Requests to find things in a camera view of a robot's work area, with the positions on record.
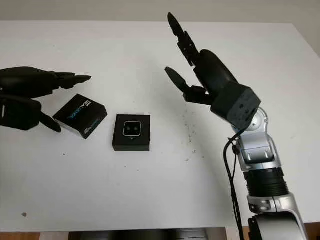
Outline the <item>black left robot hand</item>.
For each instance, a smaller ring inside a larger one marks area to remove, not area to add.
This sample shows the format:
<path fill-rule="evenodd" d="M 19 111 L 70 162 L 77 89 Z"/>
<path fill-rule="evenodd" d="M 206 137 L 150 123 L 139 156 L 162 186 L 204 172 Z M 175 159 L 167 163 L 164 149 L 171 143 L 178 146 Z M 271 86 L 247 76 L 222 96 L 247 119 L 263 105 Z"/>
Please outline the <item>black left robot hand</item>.
<path fill-rule="evenodd" d="M 71 89 L 91 79 L 73 72 L 46 71 L 29 66 L 5 68 L 0 71 L 0 125 L 28 131 L 40 123 L 54 132 L 60 125 L 42 112 L 35 100 L 53 94 L 54 90 Z"/>

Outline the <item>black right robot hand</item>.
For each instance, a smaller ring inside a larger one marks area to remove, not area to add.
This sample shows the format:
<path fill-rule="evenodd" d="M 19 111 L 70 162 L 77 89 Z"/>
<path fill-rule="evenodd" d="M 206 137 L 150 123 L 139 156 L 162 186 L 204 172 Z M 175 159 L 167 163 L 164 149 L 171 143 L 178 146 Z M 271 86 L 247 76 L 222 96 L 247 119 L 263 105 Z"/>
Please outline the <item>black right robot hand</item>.
<path fill-rule="evenodd" d="M 189 86 L 186 80 L 171 67 L 164 70 L 173 84 L 182 92 L 186 102 L 211 105 L 229 83 L 238 83 L 225 64 L 211 51 L 198 50 L 189 33 L 183 30 L 176 17 L 167 14 L 169 26 L 177 37 L 177 46 L 201 83 Z"/>

